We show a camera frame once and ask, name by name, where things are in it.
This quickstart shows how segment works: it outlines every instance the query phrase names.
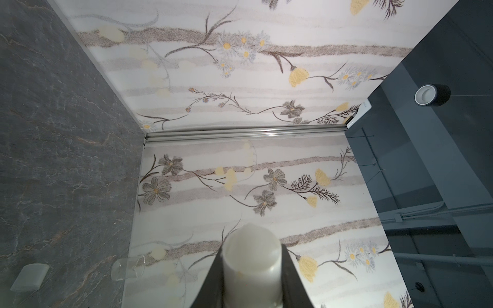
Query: painted flower pattern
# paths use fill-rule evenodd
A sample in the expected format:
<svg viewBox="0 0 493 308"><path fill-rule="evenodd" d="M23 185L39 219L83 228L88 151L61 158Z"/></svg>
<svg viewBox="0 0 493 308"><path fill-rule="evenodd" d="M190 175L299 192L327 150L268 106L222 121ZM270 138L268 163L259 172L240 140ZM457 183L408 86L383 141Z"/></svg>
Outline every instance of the painted flower pattern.
<svg viewBox="0 0 493 308"><path fill-rule="evenodd" d="M272 210L272 208L275 207L277 204L274 193L268 190L264 190L262 192L262 196L253 196L253 198L258 204L256 207L253 208L253 211L255 212L255 214L260 214L260 216L265 215L266 208Z"/></svg>
<svg viewBox="0 0 493 308"><path fill-rule="evenodd" d="M299 117L303 110L305 110L304 107L302 107L300 104L297 106L294 105L294 101L290 102L285 102L282 104L286 109L281 111L282 115L287 115L289 119Z"/></svg>
<svg viewBox="0 0 493 308"><path fill-rule="evenodd" d="M293 120L294 125L304 125L304 124L309 124L310 122L308 120L303 120L303 118L296 118Z"/></svg>
<svg viewBox="0 0 493 308"><path fill-rule="evenodd" d="M142 190L144 191L144 203L152 205L156 198L159 202L164 202L170 198L171 184L166 179L159 181L157 177L153 176L150 183L142 184Z"/></svg>
<svg viewBox="0 0 493 308"><path fill-rule="evenodd" d="M234 71L233 61L242 65L254 63L257 53L270 45L270 36L263 31L257 35L250 32L220 33L216 43L216 50L220 59L216 61L217 68L224 78L229 78Z"/></svg>
<svg viewBox="0 0 493 308"><path fill-rule="evenodd" d="M310 77L308 71L304 68L291 67L291 73L289 74L289 83L291 87L296 87L301 82L307 80Z"/></svg>
<svg viewBox="0 0 493 308"><path fill-rule="evenodd" d="M220 59L216 63L217 68L221 71L223 78L229 78L231 72L235 70L234 66L227 59Z"/></svg>
<svg viewBox="0 0 493 308"><path fill-rule="evenodd" d="M173 156L173 159L170 159L170 157L165 154L164 158L159 159L159 164L164 165L162 175L167 175L170 172L171 175L177 175L183 170L182 160L182 158L176 156Z"/></svg>
<svg viewBox="0 0 493 308"><path fill-rule="evenodd" d="M315 273L318 270L318 264L315 259L308 256L301 256L298 259L296 256L298 263L300 265L300 272L304 278L306 278L309 282L313 282L313 278L315 278Z"/></svg>
<svg viewBox="0 0 493 308"><path fill-rule="evenodd" d="M375 270L375 258L385 251L390 251L388 247L389 245L384 250L379 251L378 246L372 241L350 243L346 247L346 262L355 268L364 266L367 272L373 272Z"/></svg>
<svg viewBox="0 0 493 308"><path fill-rule="evenodd" d="M284 179L286 175L284 172L281 171L281 169L276 169L276 171L273 171L272 169L268 169L267 172L269 174L264 175L264 180L269 182L269 189L272 191L277 190L278 188L278 183L281 186L284 186L287 184L287 181Z"/></svg>
<svg viewBox="0 0 493 308"><path fill-rule="evenodd" d="M353 90L362 82L372 80L375 74L375 70L349 67L341 71L337 77L337 82L339 85L345 85L346 90Z"/></svg>
<svg viewBox="0 0 493 308"><path fill-rule="evenodd" d="M317 171L315 172L315 179L317 180L317 183L322 187L330 185L330 178L328 178L325 172L323 172L321 169L317 169Z"/></svg>

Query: gray marble wall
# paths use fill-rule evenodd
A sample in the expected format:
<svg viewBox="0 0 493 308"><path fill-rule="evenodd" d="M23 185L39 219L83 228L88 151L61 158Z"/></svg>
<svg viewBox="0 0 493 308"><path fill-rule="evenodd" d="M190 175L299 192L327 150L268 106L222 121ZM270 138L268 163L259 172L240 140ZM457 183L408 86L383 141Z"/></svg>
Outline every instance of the gray marble wall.
<svg viewBox="0 0 493 308"><path fill-rule="evenodd" d="M0 3L0 79L0 307L121 306L143 133L44 0Z"/></svg>

